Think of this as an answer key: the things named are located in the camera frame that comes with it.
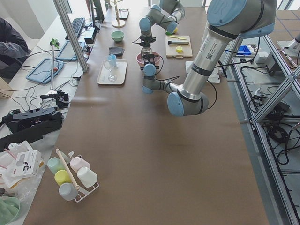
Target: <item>green bowl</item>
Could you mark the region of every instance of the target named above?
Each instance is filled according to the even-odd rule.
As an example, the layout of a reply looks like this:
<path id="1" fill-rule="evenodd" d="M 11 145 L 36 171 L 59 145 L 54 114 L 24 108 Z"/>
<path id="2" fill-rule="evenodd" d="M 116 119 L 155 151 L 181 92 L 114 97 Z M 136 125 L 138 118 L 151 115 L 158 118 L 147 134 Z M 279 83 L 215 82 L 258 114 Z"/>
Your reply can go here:
<path id="1" fill-rule="evenodd" d="M 122 31 L 117 30 L 117 31 L 114 31 L 111 36 L 114 41 L 119 42 L 119 41 L 123 40 L 124 33 Z"/>

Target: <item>cardboard box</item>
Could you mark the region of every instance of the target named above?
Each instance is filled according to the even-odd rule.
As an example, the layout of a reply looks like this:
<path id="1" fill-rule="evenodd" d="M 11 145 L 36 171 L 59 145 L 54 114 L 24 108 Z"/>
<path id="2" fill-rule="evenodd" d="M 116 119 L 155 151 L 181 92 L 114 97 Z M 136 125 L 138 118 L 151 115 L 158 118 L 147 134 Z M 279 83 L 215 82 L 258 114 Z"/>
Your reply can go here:
<path id="1" fill-rule="evenodd" d="M 42 154 L 37 150 L 20 152 L 17 155 L 11 176 L 18 178 L 36 176 L 41 161 Z"/>

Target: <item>white tray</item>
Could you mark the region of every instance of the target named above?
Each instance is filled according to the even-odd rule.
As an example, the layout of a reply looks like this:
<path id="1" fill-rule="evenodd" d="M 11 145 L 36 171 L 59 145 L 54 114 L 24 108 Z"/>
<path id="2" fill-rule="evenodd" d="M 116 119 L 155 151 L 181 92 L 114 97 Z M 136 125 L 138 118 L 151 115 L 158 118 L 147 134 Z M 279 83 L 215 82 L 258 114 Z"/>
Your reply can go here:
<path id="1" fill-rule="evenodd" d="M 127 69 L 127 60 L 117 59 L 117 68 L 112 69 L 112 73 L 117 75 L 117 80 L 112 82 L 108 80 L 110 72 L 103 66 L 101 66 L 100 73 L 98 75 L 97 83 L 104 85 L 121 85 L 125 82 Z"/>

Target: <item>keyboard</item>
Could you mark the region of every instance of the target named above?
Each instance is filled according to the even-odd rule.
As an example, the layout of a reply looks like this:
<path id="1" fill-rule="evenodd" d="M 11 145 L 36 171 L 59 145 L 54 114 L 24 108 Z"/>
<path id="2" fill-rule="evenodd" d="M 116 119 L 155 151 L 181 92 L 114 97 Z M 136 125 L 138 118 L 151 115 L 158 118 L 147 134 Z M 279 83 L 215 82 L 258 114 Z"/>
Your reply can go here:
<path id="1" fill-rule="evenodd" d="M 75 35 L 77 38 L 79 38 L 80 34 L 81 34 L 81 30 L 83 28 L 85 22 L 85 18 L 75 18 L 72 21 L 72 27 L 74 29 Z"/>

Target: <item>pink cup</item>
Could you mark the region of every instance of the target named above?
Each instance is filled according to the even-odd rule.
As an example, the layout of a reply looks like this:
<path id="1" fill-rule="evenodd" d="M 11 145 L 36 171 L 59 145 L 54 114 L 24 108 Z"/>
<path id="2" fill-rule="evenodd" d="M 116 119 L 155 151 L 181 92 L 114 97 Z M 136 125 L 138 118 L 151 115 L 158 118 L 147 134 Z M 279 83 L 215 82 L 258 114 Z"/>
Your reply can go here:
<path id="1" fill-rule="evenodd" d="M 87 168 L 90 168 L 90 164 L 80 157 L 74 157 L 70 162 L 70 166 L 76 173 L 81 167 L 85 166 Z"/>

